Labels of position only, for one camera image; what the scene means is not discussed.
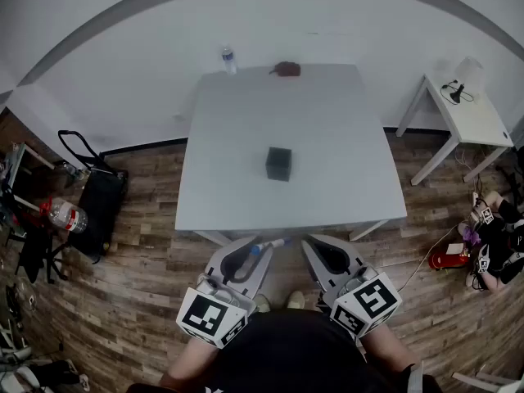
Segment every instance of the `wooden floor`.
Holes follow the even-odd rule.
[[[409,179],[445,137],[388,134],[388,140],[408,218],[355,245],[401,287],[431,245],[468,214],[473,185],[462,181],[466,168],[450,157],[412,187]],[[70,281],[47,285],[41,273],[34,285],[36,311],[30,312],[24,303],[27,339],[40,353],[56,350],[63,339],[63,354],[89,375],[95,393],[123,392],[133,382],[157,383],[168,359],[176,357],[187,340],[175,323],[178,308],[217,246],[174,231],[184,149],[179,145],[112,156],[110,163],[128,169],[130,180],[110,252],[95,265],[75,251],[67,253],[65,271]],[[472,156],[467,151],[470,161]],[[46,173],[47,183],[38,186],[42,199],[50,187],[67,199],[78,199],[81,185],[64,190],[64,176],[58,171]],[[492,168],[482,174],[482,183],[485,194],[506,188]],[[323,232],[347,239],[347,232],[340,229]],[[452,232],[446,241],[457,238]],[[24,282],[12,275],[19,248],[11,242],[3,252],[2,282]],[[445,243],[437,248],[445,248]],[[509,289],[491,296],[468,291],[466,272],[436,272],[424,263],[402,291],[404,303],[389,320],[444,391],[467,390],[450,378],[454,371],[473,375],[485,364],[485,373],[518,377],[524,361],[524,278],[519,276]],[[274,256],[266,282],[263,291],[276,303],[292,289],[301,289],[308,307],[314,307],[318,290],[297,245]]]

